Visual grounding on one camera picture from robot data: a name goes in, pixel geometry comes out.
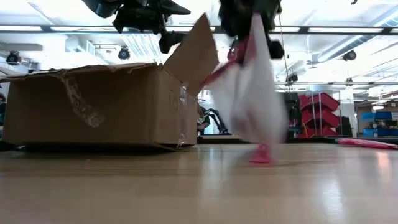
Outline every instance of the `ceiling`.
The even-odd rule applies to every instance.
[[[173,16],[172,26],[191,26],[204,12],[211,25],[218,26],[218,0],[175,0],[191,10],[189,16]],[[21,25],[111,26],[113,18],[102,19],[86,8],[81,0],[0,0],[1,25],[15,29],[32,29]],[[282,26],[345,26],[397,27],[396,0],[282,0],[283,13],[275,23]],[[296,73],[300,82],[398,82],[398,38],[396,35],[302,35],[272,34],[283,41],[285,58],[273,61],[275,80],[284,82],[287,73]],[[231,39],[214,35],[220,61],[226,60]],[[168,55],[160,53],[159,37],[152,34],[9,34],[0,33],[0,56],[15,47],[27,62],[37,62],[40,68],[70,68],[98,63],[164,62]],[[87,52],[87,46],[94,52]],[[131,51],[129,60],[120,61],[121,46]],[[80,46],[79,52],[72,49]],[[344,61],[341,56],[350,50],[356,60]],[[299,91],[311,84],[293,85]],[[355,94],[377,96],[398,87],[385,85],[354,85]]]

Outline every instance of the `wooden floor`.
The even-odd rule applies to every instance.
[[[0,223],[398,223],[398,151],[254,146],[185,152],[0,153]]]

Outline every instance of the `cardboard box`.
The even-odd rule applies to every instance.
[[[95,65],[8,76],[0,80],[11,82],[4,140],[17,145],[194,145],[195,97],[218,64],[217,55],[203,15],[164,65]]]

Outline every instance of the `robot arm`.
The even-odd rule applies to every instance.
[[[121,34],[130,27],[141,32],[151,30],[161,34],[160,51],[167,54],[171,46],[180,43],[185,34],[166,31],[165,23],[171,15],[189,15],[191,12],[172,0],[83,0],[86,6],[102,18],[116,18],[113,22]]]
[[[280,1],[220,0],[221,28],[230,37],[238,37],[238,40],[243,40],[249,35],[252,14],[257,12],[261,15],[264,23],[271,58],[281,58],[283,56],[282,47],[279,42],[271,41],[267,34],[275,27],[275,16],[282,11]],[[83,2],[102,18],[108,18],[115,14],[113,25],[119,33],[123,31],[124,27],[130,27],[141,32],[151,30],[154,34],[161,34],[159,47],[164,54],[167,54],[171,46],[180,43],[185,37],[183,33],[166,31],[165,23],[168,18],[171,15],[189,15],[191,13],[172,0],[83,0]]]

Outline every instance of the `security camera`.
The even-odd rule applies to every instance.
[[[120,60],[130,59],[130,51],[128,47],[121,47],[118,57]]]
[[[355,60],[355,59],[356,59],[356,53],[354,50],[351,50],[343,55],[344,61]]]
[[[354,81],[353,81],[352,77],[349,77],[349,78],[346,79],[346,83],[353,83],[353,82]]]
[[[297,76],[296,73],[291,73],[290,75],[287,76],[286,81],[287,82],[297,82],[299,80],[299,77]]]
[[[9,65],[12,66],[17,66],[21,63],[21,58],[19,56],[19,52],[10,52],[10,54],[8,55],[6,62]]]

